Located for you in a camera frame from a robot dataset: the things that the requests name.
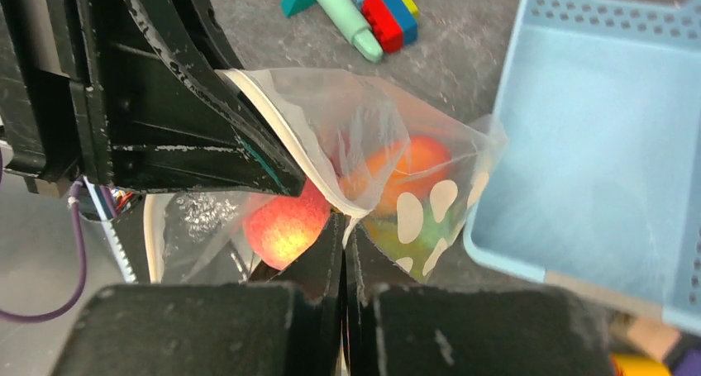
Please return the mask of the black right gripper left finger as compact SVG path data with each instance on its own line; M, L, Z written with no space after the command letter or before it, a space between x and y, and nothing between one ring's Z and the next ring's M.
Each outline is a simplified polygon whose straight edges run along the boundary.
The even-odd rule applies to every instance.
M53 374L333 375L344 225L331 216L288 268L254 282L99 290Z

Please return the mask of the orange red toy fruit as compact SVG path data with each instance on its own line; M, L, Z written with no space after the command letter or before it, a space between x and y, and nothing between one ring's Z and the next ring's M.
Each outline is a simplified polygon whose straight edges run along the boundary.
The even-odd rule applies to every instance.
M411 136L407 146L399 141L387 150L378 150L354 167L339 181L342 192L349 198L360 200L366 189L374 186L380 170L390 166L390 160L398 161L384 184L377 214L387 217L396 212L398 196L411 193L419 200L428 197L432 187L447 178L452 153L447 146L430 136Z

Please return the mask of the pink toy peach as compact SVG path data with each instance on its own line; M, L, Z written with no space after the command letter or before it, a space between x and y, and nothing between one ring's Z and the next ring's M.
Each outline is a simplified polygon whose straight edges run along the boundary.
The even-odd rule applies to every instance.
M300 196L277 197L251 213L242 230L263 262L283 270L317 240L330 214L330 203L308 180Z

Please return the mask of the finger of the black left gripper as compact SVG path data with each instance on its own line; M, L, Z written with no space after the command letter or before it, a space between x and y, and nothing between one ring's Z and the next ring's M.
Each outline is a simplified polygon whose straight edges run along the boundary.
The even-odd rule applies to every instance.
M215 48L201 50L216 63ZM207 161L230 161L204 153L203 145L233 148L224 129L199 117L213 117L151 49L105 45L99 53L99 89L103 119L98 129L98 177L120 188L142 193L194 191L193 183L213 178L193 176Z
M299 194L305 175L259 110L229 82L224 73L236 61L226 57L230 46L216 48L216 63L197 48L179 14L174 0L123 0L137 28L158 58L175 78L203 103L213 117L199 117L197 128L212 123L224 129L232 140L228 151L223 145L203 145L204 153L229 154L230 161L207 161L196 167L193 176L213 178L213 183L193 183L192 190L251 190L287 196Z

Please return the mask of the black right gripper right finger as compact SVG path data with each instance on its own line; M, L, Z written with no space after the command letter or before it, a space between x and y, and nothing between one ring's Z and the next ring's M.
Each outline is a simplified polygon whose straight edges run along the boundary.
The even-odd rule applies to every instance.
M353 375L610 375L603 318L530 283L423 285L363 228L345 250L345 359Z

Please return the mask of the clear polka dot zip bag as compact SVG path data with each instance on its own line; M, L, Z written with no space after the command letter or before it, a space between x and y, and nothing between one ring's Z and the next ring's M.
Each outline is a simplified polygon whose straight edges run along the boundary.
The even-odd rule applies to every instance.
M416 135L447 146L451 170L426 199L449 207L464 198L466 218L507 145L496 118L465 124L377 77L305 68L230 69L224 75L259 110L306 182L312 181L330 203L331 213L339 212L351 228L363 227L375 212L398 161L393 158L380 170L359 201L349 199L339 181L374 152L397 141L407 146ZM150 281L198 283L201 272L223 254L231 256L235 278L251 279L254 267L266 263L251 249L242 224L277 197L282 196L242 191L147 196L143 225Z

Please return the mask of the green orange toy mango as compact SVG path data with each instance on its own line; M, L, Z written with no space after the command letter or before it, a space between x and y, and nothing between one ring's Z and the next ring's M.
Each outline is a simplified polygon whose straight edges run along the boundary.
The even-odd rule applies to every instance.
M382 215L372 212L362 221L370 239L387 257L418 282L426 282L440 257L455 242L468 210L464 198L436 207L402 193L394 209Z

